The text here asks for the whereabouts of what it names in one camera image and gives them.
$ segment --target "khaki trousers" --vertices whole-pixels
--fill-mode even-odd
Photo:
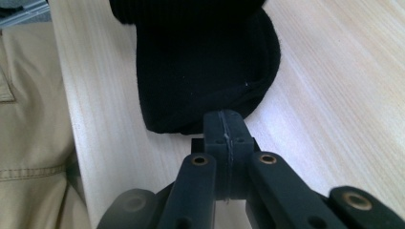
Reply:
[[[51,23],[0,36],[0,228],[90,228],[66,179],[75,150]]]

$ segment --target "black fabric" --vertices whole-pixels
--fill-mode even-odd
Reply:
[[[270,19],[259,8],[220,21],[193,29],[137,22],[139,100],[150,131],[201,133],[206,112],[247,117],[262,101],[281,55]]]

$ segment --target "clamp jaw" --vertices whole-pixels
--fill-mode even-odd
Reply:
[[[329,198],[313,192],[280,156],[260,150],[233,111],[206,114],[203,133],[192,140],[175,182],[157,194],[123,193],[97,228],[214,228],[215,201],[229,199],[246,200],[253,229],[405,228],[395,212],[357,188],[334,188]]]

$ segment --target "wood grain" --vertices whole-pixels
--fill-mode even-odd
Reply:
[[[51,1],[75,144],[94,227],[117,195],[172,182],[191,136],[147,132],[136,79],[136,29],[107,0]],[[405,218],[405,4],[272,0],[282,64],[246,119],[261,148],[315,191],[362,188]],[[216,228],[248,228],[242,201]]]

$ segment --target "black knit hat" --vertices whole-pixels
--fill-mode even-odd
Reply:
[[[259,105],[280,64],[263,1],[110,0],[137,26],[139,100],[148,130],[196,134],[203,115]]]

